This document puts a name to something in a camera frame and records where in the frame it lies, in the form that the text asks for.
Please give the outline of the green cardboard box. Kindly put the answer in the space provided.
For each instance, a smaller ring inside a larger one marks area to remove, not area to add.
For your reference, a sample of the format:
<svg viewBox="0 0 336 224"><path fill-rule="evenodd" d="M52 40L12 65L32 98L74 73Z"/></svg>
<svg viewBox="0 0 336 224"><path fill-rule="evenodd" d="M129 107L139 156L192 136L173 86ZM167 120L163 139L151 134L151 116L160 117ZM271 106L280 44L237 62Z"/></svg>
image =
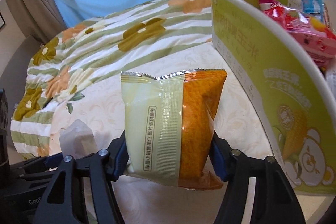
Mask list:
<svg viewBox="0 0 336 224"><path fill-rule="evenodd" d="M211 0L213 44L258 114L295 190L335 193L335 98L312 58L259 0ZM275 0L299 8L299 0Z"/></svg>

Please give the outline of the beige snack packet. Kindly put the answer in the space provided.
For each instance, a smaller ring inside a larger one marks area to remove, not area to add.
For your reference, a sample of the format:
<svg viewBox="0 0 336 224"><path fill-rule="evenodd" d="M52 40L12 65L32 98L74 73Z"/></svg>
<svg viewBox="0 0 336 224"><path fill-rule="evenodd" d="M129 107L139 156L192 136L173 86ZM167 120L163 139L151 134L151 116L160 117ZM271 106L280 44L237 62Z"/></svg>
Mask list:
<svg viewBox="0 0 336 224"><path fill-rule="evenodd" d="M80 159L98 151L93 131L77 119L68 128L61 130L60 148L63 156Z"/></svg>

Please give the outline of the left beige curtain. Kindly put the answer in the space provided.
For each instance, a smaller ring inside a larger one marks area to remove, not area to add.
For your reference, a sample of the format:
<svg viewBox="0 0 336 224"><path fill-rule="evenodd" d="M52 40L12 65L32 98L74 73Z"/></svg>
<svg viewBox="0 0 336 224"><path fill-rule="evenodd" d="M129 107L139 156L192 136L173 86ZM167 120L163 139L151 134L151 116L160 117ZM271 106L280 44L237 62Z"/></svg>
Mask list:
<svg viewBox="0 0 336 224"><path fill-rule="evenodd" d="M6 0L24 36L46 44L66 29L54 0Z"/></svg>

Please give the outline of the floral striped green quilt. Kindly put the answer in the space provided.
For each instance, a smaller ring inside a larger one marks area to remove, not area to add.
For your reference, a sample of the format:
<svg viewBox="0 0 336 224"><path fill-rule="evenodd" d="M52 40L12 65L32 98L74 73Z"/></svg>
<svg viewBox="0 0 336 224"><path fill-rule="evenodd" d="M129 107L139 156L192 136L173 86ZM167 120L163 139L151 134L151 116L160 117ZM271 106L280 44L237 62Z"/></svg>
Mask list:
<svg viewBox="0 0 336 224"><path fill-rule="evenodd" d="M58 106L71 113L87 87L210 39L211 0L156 0L66 29L29 62L11 120L16 150L48 155Z"/></svg>

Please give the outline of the grey upholstered headboard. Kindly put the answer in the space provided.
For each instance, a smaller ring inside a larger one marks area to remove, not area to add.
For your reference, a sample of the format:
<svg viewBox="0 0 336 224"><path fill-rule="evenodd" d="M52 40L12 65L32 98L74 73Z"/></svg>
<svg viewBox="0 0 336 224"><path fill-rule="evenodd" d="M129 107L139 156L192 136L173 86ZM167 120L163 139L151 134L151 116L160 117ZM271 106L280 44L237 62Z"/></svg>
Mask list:
<svg viewBox="0 0 336 224"><path fill-rule="evenodd" d="M27 68L33 55L40 50L41 43L28 36L15 51L1 76L1 88L4 88L9 109L14 110L16 103L23 97Z"/></svg>

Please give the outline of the framed houses picture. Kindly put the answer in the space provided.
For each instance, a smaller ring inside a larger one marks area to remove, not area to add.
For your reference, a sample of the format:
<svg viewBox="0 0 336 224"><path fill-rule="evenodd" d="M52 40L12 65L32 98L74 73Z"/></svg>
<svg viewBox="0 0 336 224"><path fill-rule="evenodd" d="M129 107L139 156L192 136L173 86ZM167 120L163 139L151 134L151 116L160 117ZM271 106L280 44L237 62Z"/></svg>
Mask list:
<svg viewBox="0 0 336 224"><path fill-rule="evenodd" d="M5 20L2 16L2 14L0 13L0 30L4 28L5 24L6 24Z"/></svg>

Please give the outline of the shrimp flakes snack bag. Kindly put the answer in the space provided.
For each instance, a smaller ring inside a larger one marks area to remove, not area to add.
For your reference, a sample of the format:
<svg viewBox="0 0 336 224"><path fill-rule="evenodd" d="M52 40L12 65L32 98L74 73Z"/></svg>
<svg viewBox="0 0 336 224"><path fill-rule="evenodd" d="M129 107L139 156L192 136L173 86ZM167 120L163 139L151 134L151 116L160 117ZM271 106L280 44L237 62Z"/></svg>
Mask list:
<svg viewBox="0 0 336 224"><path fill-rule="evenodd" d="M302 0L302 11L310 14L315 19L319 20L325 25L329 25L327 10L324 0Z"/></svg>

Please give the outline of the orange cream cake packet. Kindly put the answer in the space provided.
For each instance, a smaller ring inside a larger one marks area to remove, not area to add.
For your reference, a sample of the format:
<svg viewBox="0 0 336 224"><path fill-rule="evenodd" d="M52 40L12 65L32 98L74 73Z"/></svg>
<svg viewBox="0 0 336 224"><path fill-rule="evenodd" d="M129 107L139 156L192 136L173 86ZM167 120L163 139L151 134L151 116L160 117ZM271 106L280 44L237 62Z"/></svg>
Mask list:
<svg viewBox="0 0 336 224"><path fill-rule="evenodd" d="M215 190L222 182L206 161L227 73L194 69L153 77L122 72L125 174L166 186Z"/></svg>

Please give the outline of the pink striped snack bag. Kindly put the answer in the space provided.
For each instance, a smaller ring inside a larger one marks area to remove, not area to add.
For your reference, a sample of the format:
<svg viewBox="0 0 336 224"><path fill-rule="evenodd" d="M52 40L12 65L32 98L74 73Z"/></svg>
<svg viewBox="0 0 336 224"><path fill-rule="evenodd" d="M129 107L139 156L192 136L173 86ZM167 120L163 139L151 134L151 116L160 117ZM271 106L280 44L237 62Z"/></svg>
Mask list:
<svg viewBox="0 0 336 224"><path fill-rule="evenodd" d="M296 39L318 67L327 67L334 59L335 32L327 25L275 0L259 0L259 6Z"/></svg>

